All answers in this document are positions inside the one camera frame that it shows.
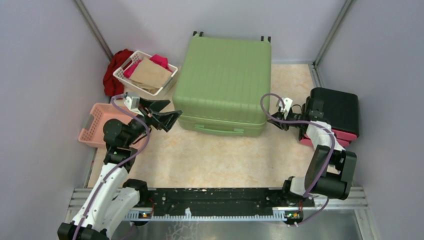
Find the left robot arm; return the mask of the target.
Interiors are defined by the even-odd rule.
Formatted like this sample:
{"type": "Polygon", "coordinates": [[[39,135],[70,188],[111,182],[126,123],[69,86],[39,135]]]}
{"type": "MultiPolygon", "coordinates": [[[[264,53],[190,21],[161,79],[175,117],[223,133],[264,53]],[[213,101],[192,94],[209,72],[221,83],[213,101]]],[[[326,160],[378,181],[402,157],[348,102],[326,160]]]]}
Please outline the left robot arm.
{"type": "Polygon", "coordinates": [[[100,175],[84,204],[57,230],[60,240],[110,240],[129,211],[147,201],[147,183],[128,179],[137,155],[147,147],[151,128],[168,132],[181,110],[163,112],[170,100],[119,94],[111,105],[131,120],[112,118],[103,126],[106,154],[100,175]]]}

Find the green hard-shell suitcase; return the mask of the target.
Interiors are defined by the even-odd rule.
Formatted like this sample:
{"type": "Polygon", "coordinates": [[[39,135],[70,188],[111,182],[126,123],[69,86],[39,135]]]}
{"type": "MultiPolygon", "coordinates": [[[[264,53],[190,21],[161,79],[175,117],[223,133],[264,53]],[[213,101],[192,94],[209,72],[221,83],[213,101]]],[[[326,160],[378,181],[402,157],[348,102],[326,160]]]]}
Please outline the green hard-shell suitcase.
{"type": "Polygon", "coordinates": [[[194,32],[172,102],[182,129],[223,136],[260,136],[271,91],[271,38],[235,39],[194,32]]]}

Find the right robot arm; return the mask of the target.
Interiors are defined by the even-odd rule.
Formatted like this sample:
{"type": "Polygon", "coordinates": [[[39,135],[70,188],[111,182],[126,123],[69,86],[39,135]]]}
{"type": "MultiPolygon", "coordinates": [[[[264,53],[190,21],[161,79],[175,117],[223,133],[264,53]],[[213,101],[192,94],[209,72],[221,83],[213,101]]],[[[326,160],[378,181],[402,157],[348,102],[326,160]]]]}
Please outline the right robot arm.
{"type": "Polygon", "coordinates": [[[332,126],[324,121],[295,118],[290,110],[293,100],[278,100],[278,112],[268,120],[283,130],[289,126],[306,129],[314,154],[304,177],[290,177],[285,188],[297,198],[326,196],[345,200],[350,193],[357,156],[337,140],[332,126]]]}

